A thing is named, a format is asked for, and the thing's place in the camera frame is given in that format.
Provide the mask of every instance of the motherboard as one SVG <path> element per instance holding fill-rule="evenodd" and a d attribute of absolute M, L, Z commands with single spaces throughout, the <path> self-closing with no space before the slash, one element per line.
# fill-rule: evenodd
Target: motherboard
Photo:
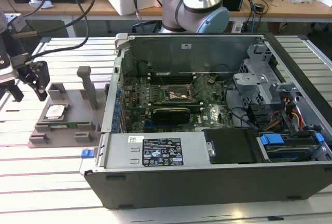
<path fill-rule="evenodd" d="M 124 105 L 128 133 L 194 132 L 234 127 L 224 104 L 227 81 L 200 74 L 189 81 L 126 77 Z"/>

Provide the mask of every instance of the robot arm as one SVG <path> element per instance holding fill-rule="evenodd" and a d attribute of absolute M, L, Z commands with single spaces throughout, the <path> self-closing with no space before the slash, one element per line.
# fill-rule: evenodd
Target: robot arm
<path fill-rule="evenodd" d="M 223 0 L 163 0 L 161 32 L 221 33 L 229 22 Z"/>
<path fill-rule="evenodd" d="M 11 93 L 20 102 L 24 95 L 15 83 L 15 79 L 20 79 L 36 92 L 40 101 L 44 101 L 50 81 L 47 63 L 31 61 L 19 41 L 12 38 L 12 34 L 0 8 L 0 90 Z"/>

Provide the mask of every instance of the metal workbench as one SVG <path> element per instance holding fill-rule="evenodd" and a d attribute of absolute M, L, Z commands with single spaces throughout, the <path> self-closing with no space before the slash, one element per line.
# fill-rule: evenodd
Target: metal workbench
<path fill-rule="evenodd" d="M 331 61 L 308 40 L 277 38 L 332 104 Z M 53 38 L 35 52 L 72 46 L 81 40 Z M 76 70 L 89 65 L 96 88 L 104 88 L 112 76 L 114 49 L 114 38 L 90 38 L 78 50 L 49 54 L 43 59 L 48 62 L 53 83 L 82 89 Z M 285 70 L 278 68 L 287 80 Z M 83 171 L 94 162 L 82 162 L 83 148 L 26 146 L 45 103 L 39 102 L 29 87 L 18 85 L 25 94 L 21 103 L 9 95 L 0 100 L 0 223 L 268 223 L 279 217 L 284 220 L 278 223 L 332 223 L 332 186 L 305 201 L 109 211 L 80 174 L 80 168 Z M 176 187 L 169 193 L 176 193 Z"/>

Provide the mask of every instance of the yellow cable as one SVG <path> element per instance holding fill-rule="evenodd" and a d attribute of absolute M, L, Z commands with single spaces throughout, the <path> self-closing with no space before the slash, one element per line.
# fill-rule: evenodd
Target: yellow cable
<path fill-rule="evenodd" d="M 301 128 L 300 127 L 300 118 L 299 118 L 299 116 L 296 114 L 296 113 L 292 113 L 294 116 L 296 116 L 296 118 L 297 118 L 297 123 L 298 123 L 298 125 L 299 125 L 299 129 Z"/>
<path fill-rule="evenodd" d="M 278 119 L 273 125 L 269 126 L 267 129 L 265 129 L 265 131 L 271 129 L 272 127 L 275 127 L 277 124 L 279 124 L 280 122 L 282 121 L 282 118 L 281 119 Z"/>

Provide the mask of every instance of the circuit board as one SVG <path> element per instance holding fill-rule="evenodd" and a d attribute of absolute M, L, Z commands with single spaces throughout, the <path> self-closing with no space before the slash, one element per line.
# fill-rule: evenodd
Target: circuit board
<path fill-rule="evenodd" d="M 186 85 L 155 85 L 147 78 L 125 79 L 127 131 L 193 132 L 207 128 L 232 128 L 234 123 L 223 102 L 225 82 L 216 76 L 201 75 Z M 155 123 L 158 109 L 190 110 L 184 124 Z"/>

